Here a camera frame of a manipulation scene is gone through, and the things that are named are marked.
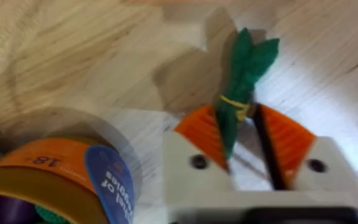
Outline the white orange left gripper right finger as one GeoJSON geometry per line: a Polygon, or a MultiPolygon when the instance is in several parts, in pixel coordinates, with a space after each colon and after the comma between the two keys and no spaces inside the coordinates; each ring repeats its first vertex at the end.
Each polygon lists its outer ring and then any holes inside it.
{"type": "Polygon", "coordinates": [[[255,106],[252,120],[275,189],[344,192],[358,199],[358,176],[333,138],[263,104],[255,106]]]}

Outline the white orange left gripper left finger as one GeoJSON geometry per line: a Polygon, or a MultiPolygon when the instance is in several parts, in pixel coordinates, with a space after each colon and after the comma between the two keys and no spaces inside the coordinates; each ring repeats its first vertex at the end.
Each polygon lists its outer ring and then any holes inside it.
{"type": "Polygon", "coordinates": [[[194,110],[163,134],[163,188],[166,199],[233,189],[213,106],[194,110]]]}

